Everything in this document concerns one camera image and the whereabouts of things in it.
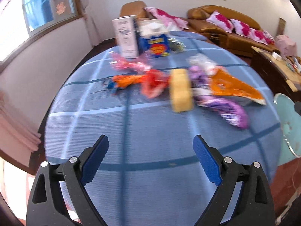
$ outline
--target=window sill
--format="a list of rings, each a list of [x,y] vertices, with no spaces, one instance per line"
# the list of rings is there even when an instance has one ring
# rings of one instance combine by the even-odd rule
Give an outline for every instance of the window sill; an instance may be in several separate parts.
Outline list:
[[[40,39],[42,36],[44,36],[44,35],[48,34],[49,32],[59,28],[62,25],[65,25],[67,23],[70,23],[70,22],[72,22],[76,19],[82,18],[82,17],[83,16],[81,16],[81,15],[76,15],[76,16],[73,16],[71,18],[65,19],[63,21],[60,21],[57,24],[52,25],[49,28],[46,28],[46,29],[40,31],[38,34],[35,34],[34,36],[27,39],[20,46],[18,46],[15,50],[13,50],[9,55],[7,55],[7,57],[2,62],[0,62],[0,74],[10,64],[10,62],[12,62],[15,59],[15,57],[17,57],[24,49],[26,49],[32,43],[34,43],[35,41]]]

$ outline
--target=teal chair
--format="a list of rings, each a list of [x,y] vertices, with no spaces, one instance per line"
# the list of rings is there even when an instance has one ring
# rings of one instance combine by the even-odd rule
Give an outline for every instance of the teal chair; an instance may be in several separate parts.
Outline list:
[[[283,139],[278,166],[301,157],[301,116],[294,109],[294,102],[282,93],[274,97],[280,118]]]

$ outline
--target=silver screw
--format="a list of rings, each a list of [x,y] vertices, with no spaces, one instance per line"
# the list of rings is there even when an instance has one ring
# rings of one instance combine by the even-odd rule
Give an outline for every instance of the silver screw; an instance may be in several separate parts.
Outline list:
[[[43,161],[43,162],[41,163],[41,167],[47,167],[47,165],[48,165],[48,161]]]
[[[75,157],[75,156],[71,157],[71,158],[69,159],[69,162],[70,162],[70,163],[75,163],[75,162],[77,162],[77,157]]]
[[[232,159],[230,157],[225,157],[224,161],[227,162],[227,163],[231,163]]]
[[[260,163],[259,162],[254,162],[254,167],[260,168]]]

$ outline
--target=yellow sponge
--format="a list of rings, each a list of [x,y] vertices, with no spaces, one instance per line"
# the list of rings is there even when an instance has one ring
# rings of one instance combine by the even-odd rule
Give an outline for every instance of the yellow sponge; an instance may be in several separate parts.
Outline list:
[[[191,83],[186,69],[173,69],[170,74],[170,99],[174,112],[193,108]]]

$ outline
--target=blue tablecloth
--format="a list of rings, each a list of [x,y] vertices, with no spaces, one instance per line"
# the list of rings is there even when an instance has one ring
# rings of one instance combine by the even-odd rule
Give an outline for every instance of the blue tablecloth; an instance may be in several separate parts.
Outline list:
[[[204,41],[181,40],[186,51],[156,59],[156,69],[167,72],[188,67],[187,58],[202,52],[258,89],[267,105],[245,106],[250,128],[239,130],[206,108],[195,106],[189,112],[174,113],[168,90],[147,99],[136,85],[112,95],[103,89],[102,79],[129,72],[111,68],[109,50],[88,60],[53,102],[45,149],[48,161],[60,163],[78,156],[101,134],[109,138],[103,163],[85,187],[108,225],[194,225],[216,189],[193,152],[192,139],[197,134],[237,163],[260,162],[269,181],[275,174],[282,134],[270,89],[230,52]],[[72,207],[66,187],[62,190]],[[238,193],[239,184],[225,220],[231,216]]]

